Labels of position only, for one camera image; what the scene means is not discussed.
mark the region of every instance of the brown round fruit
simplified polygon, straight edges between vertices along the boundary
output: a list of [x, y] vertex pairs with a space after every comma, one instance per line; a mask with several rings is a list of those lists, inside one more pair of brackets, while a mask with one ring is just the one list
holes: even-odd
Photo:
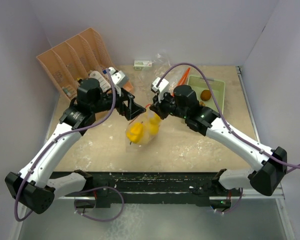
[[208, 101], [211, 98], [211, 92], [209, 90], [203, 90], [200, 95], [200, 98], [203, 101]]

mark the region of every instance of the table top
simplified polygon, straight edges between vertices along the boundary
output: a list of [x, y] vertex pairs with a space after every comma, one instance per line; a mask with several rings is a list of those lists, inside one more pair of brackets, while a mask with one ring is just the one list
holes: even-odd
[[[150, 87], [139, 79], [141, 72], [135, 71], [132, 65], [118, 68], [130, 78], [135, 88], [135, 101], [141, 105], [149, 103], [144, 91]], [[208, 78], [225, 82], [225, 118], [235, 128], [256, 139], [236, 67], [199, 68]], [[192, 69], [190, 74], [198, 73]], [[60, 96], [50, 135], [68, 106], [69, 101]], [[180, 118], [167, 117], [162, 121], [158, 135], [148, 145], [139, 148], [129, 146], [125, 134], [127, 126], [128, 121], [114, 111], [106, 122], [89, 129], [72, 146], [55, 171], [218, 172], [225, 168], [236, 170], [249, 167], [242, 158], [222, 144], [190, 130]]]

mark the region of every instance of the white wall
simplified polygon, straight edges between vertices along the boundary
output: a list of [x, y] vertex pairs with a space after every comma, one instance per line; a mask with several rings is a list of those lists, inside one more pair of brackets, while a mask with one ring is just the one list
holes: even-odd
[[[280, 0], [243, 66], [261, 141], [300, 163], [300, 0]], [[288, 214], [300, 239], [300, 170], [283, 179]]]
[[30, 0], [53, 46], [95, 28], [115, 64], [242, 65], [278, 0]]
[[15, 224], [4, 179], [42, 146], [58, 96], [36, 60], [49, 48], [27, 0], [0, 0], [0, 240]]

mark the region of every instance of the gray floor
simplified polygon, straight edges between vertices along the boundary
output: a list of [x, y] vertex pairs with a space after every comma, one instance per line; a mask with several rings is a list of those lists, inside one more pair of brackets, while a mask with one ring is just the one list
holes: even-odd
[[[119, 204], [94, 209], [89, 215], [114, 216]], [[221, 216], [210, 207], [194, 205], [127, 204], [112, 222], [95, 222], [74, 214], [73, 200], [59, 199], [43, 214], [32, 214], [20, 240], [284, 240], [275, 199], [243, 199]]]

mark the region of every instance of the green plastic bin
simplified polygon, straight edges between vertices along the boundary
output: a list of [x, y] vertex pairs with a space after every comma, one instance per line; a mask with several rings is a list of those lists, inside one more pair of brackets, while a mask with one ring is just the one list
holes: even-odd
[[[214, 78], [207, 77], [207, 79], [211, 85], [213, 94], [216, 98], [218, 105], [220, 106], [222, 113], [224, 113], [226, 83], [222, 80], [218, 80]], [[202, 91], [208, 90], [208, 86], [205, 80], [198, 75], [190, 75], [187, 80], [187, 85], [191, 86], [191, 88], [195, 91], [196, 98], [198, 99], [198, 101], [202, 101], [200, 98]], [[218, 112], [212, 97], [208, 101], [203, 101], [203, 102], [207, 107]]]

